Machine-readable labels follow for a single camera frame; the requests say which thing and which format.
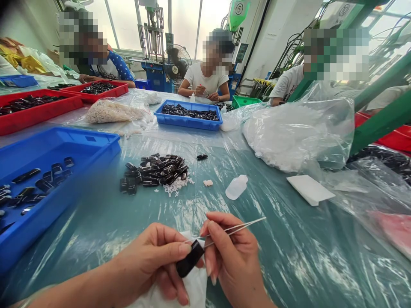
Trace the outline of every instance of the white plastic bottle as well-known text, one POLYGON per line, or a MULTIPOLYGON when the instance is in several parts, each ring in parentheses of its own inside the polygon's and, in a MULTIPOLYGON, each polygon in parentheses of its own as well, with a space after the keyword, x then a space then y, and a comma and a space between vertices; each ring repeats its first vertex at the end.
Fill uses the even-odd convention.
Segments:
POLYGON ((246 175, 240 175, 234 178, 226 189, 228 199, 236 200, 247 188, 248 178, 246 175))

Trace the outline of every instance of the blue crate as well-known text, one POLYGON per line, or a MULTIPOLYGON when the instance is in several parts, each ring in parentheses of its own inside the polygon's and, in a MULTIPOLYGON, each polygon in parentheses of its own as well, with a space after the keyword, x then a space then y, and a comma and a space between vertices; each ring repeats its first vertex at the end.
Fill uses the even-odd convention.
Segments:
POLYGON ((193 127, 193 128, 200 128, 205 130, 219 130, 220 125, 223 123, 221 118, 220 109, 218 106, 214 105, 207 105, 207 104, 198 104, 198 103, 188 103, 183 101, 173 101, 173 100, 166 100, 160 108, 156 110, 154 115, 157 117, 157 122, 161 124, 169 124, 169 125, 178 125, 178 126, 185 126, 185 127, 193 127), (189 110, 198 110, 198 111, 210 111, 213 110, 217 113, 217 117, 220 119, 219 121, 211 121, 211 120, 203 120, 199 118, 189 118, 184 116, 176 116, 176 115, 168 115, 163 114, 161 111, 163 110, 164 105, 174 105, 177 106, 180 104, 186 109, 189 110))
POLYGON ((26 76, 26 75, 1 76, 0 80, 6 86, 13 86, 13 87, 18 87, 18 88, 35 86, 36 84, 38 84, 33 76, 26 76))
POLYGON ((150 81, 147 79, 134 79, 134 83, 136 84, 137 89, 144 89, 144 90, 152 90, 150 81))
MULTIPOLYGON (((0 149, 0 185, 11 185, 12 197, 25 187, 34 187, 43 173, 51 170, 53 163, 61 163, 63 169, 67 169, 65 157, 71 156, 75 162, 70 168, 73 174, 26 215, 20 213, 31 204, 14 209, 0 206, 6 211, 0 219, 0 229, 14 223, 0 234, 0 277, 69 205, 76 202, 80 179, 96 169, 106 168, 120 152, 119 139, 115 134, 56 127, 0 149), (11 183, 15 177, 34 168, 40 168, 41 172, 23 183, 11 183)), ((36 187, 34 193, 42 191, 36 187)))

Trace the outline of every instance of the electric fan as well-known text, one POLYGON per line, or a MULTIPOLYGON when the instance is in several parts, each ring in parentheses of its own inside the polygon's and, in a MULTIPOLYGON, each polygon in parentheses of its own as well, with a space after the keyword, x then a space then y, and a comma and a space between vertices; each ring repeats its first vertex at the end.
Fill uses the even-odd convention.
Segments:
POLYGON ((164 52, 164 72, 177 87, 183 82, 188 67, 193 64, 185 47, 170 45, 164 52))

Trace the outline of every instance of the wall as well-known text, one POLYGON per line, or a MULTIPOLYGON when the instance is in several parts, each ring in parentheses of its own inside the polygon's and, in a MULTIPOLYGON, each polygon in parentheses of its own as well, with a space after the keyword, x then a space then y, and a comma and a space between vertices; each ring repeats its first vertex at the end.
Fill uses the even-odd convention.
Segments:
POLYGON ((15 1, 4 15, 0 36, 46 53, 59 45, 57 6, 53 0, 15 1))
POLYGON ((264 78, 272 71, 288 38, 308 26, 321 3, 322 0, 272 0, 243 80, 264 78))

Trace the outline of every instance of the green plastic tray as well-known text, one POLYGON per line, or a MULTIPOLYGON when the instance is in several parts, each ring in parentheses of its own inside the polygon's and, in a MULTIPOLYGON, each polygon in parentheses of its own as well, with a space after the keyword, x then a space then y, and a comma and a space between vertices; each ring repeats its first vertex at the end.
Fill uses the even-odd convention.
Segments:
POLYGON ((258 98, 248 98, 245 96, 238 96, 238 95, 233 95, 232 97, 232 106, 236 109, 242 106, 251 105, 255 103, 261 103, 261 102, 262 100, 258 98))

